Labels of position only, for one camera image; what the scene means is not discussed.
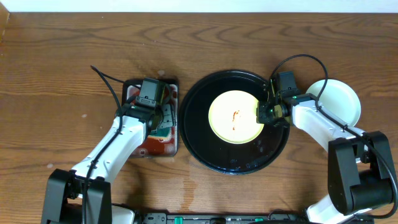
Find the yellow plate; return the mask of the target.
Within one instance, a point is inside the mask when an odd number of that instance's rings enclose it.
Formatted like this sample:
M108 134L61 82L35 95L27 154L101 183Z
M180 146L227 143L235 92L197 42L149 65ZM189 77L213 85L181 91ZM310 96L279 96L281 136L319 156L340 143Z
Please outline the yellow plate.
M212 131L222 140L244 144L254 140L264 125L257 122L258 99L240 90L231 90L217 96L212 102L208 120Z

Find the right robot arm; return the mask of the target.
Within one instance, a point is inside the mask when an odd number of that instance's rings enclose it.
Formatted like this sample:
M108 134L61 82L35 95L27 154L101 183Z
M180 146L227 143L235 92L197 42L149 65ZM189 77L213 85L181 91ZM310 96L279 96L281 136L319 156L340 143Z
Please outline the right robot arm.
M328 153L328 195L306 209L310 223L385 219L397 211L397 177L386 136L354 128L313 94L259 101L257 122L292 125Z

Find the green scrubbing sponge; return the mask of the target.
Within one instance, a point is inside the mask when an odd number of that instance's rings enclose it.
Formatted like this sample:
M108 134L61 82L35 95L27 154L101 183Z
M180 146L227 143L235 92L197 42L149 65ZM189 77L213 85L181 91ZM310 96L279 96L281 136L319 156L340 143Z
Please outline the green scrubbing sponge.
M154 139L168 139L172 135L172 127L158 129L156 133L150 133L149 137Z

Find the light blue plate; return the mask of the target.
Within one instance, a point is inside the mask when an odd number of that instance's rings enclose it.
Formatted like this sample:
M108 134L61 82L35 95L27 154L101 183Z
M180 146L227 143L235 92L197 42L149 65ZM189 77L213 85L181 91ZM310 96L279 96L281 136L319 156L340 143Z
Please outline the light blue plate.
M355 126L360 119L359 97L349 85L339 80L328 79L320 103L350 126Z

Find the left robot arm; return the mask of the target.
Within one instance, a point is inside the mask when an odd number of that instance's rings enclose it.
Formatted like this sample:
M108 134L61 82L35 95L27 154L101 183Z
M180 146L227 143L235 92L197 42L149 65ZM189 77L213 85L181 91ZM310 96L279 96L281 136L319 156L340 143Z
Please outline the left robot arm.
M155 132L170 130L177 139L177 104L146 108L124 105L123 116L98 145L71 170L55 169L47 181L42 223L138 223L139 215L114 204L111 185L131 154Z

